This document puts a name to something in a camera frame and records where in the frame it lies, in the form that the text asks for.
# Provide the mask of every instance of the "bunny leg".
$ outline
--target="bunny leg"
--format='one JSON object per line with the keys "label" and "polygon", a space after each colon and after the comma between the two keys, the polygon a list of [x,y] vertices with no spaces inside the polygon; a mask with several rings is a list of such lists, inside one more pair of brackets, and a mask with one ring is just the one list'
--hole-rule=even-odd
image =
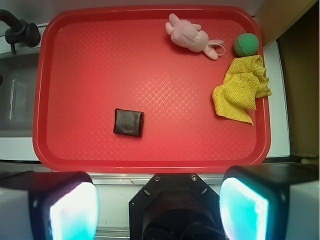
{"label": "bunny leg", "polygon": [[218,59],[218,54],[216,53],[216,51],[212,47],[206,46],[203,51],[204,51],[205,55],[207,55],[212,60]]}
{"label": "bunny leg", "polygon": [[200,24],[195,24],[195,23],[193,23],[192,25],[195,27],[195,29],[196,29],[197,31],[200,31],[200,30],[201,30],[201,25],[200,25]]}
{"label": "bunny leg", "polygon": [[174,31],[174,27],[171,25],[170,22],[167,22],[167,23],[165,24],[165,30],[166,30],[166,33],[171,36],[172,33],[173,33],[173,31]]}
{"label": "bunny leg", "polygon": [[169,15],[169,21],[170,21],[171,25],[174,26],[175,24],[180,22],[180,19],[177,17],[177,15],[175,15],[174,13],[171,13]]}

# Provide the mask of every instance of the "red tray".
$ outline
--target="red tray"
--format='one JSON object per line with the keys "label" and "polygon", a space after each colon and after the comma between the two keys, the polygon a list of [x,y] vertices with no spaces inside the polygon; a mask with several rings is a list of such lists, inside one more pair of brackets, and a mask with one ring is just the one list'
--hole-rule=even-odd
{"label": "red tray", "polygon": [[[170,13],[224,41],[217,61],[171,42]],[[259,164],[271,137],[268,98],[251,124],[219,117],[211,98],[233,45],[257,24],[238,8],[138,6],[68,11],[42,38],[33,145],[55,171],[222,173]],[[115,109],[144,112],[142,138],[113,133]]]}

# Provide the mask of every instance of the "white countertop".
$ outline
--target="white countertop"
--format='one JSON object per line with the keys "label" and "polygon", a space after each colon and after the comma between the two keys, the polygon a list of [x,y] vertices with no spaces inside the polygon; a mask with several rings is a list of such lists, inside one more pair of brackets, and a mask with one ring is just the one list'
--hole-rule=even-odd
{"label": "white countertop", "polygon": [[[22,47],[16,44],[16,50]],[[0,54],[10,52],[11,47],[5,37],[0,36]],[[287,104],[282,75],[282,67],[276,42],[264,50],[266,75],[270,78],[269,87],[272,96],[269,97],[271,147],[268,158],[287,157],[290,155],[289,128]],[[31,137],[0,137],[0,160],[38,161]]]}

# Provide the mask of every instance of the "teal light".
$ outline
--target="teal light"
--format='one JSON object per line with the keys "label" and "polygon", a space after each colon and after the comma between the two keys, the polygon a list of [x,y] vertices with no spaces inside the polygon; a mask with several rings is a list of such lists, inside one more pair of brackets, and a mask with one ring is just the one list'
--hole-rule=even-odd
{"label": "teal light", "polygon": [[98,190],[83,182],[50,207],[52,239],[93,240],[98,218]]}
{"label": "teal light", "polygon": [[220,214],[230,240],[265,240],[269,202],[234,177],[223,181]]}

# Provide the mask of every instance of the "green ball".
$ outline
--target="green ball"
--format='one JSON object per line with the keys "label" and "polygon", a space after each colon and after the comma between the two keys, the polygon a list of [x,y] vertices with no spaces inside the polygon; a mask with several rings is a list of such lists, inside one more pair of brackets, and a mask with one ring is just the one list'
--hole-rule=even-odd
{"label": "green ball", "polygon": [[259,40],[252,33],[244,33],[237,37],[234,44],[234,51],[240,57],[252,56],[259,49]]}

